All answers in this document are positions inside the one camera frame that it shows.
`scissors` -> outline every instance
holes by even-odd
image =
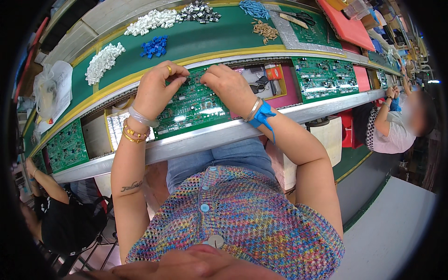
[[[304,23],[307,23],[310,26],[316,25],[316,21],[314,21],[314,19],[309,14],[307,14],[305,12],[290,13],[290,12],[284,12],[284,11],[280,11],[280,10],[270,10],[270,11],[277,12],[277,13],[284,13],[285,15],[295,17],[296,19],[303,21]]]

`blue anti-static wrist strap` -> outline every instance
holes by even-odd
[[[276,136],[274,134],[274,131],[272,130],[272,127],[267,123],[267,118],[270,116],[276,116],[277,114],[273,113],[271,111],[271,106],[268,103],[263,102],[263,105],[261,105],[260,109],[255,113],[254,118],[251,121],[248,121],[253,127],[257,128],[261,124],[264,124],[270,131],[272,131],[272,136],[274,138],[274,145],[276,143]]]

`worker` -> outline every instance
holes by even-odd
[[[403,153],[416,137],[428,135],[435,127],[437,114],[431,96],[421,90],[411,91],[404,67],[401,72],[405,98],[398,100],[398,87],[389,87],[381,108],[366,103],[352,109],[355,137],[371,151]]]
[[[111,173],[124,265],[87,273],[130,280],[328,279],[345,252],[328,154],[225,65],[212,65],[200,82],[297,165],[297,204],[285,198],[263,145],[253,138],[168,161],[171,194],[150,222],[142,190],[145,134],[188,75],[165,61],[141,78],[134,107],[141,116],[125,121]]]
[[[21,210],[31,234],[52,253],[69,256],[85,251],[107,223],[105,211],[93,204],[96,198],[92,192],[97,192],[93,179],[71,183],[72,191],[38,170],[31,158],[26,160],[26,170],[31,178],[34,210],[22,202]]]

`black shirt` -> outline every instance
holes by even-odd
[[[82,204],[70,191],[66,192],[69,204],[40,196],[34,199],[34,211],[42,220],[44,246],[53,253],[75,255],[88,248],[107,219],[103,209],[93,217],[92,204]]]

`red cutting board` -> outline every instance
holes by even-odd
[[[341,11],[337,11],[326,0],[316,0],[316,2],[322,8],[339,39],[363,47],[369,51],[375,51],[375,47],[361,21],[347,19]]]

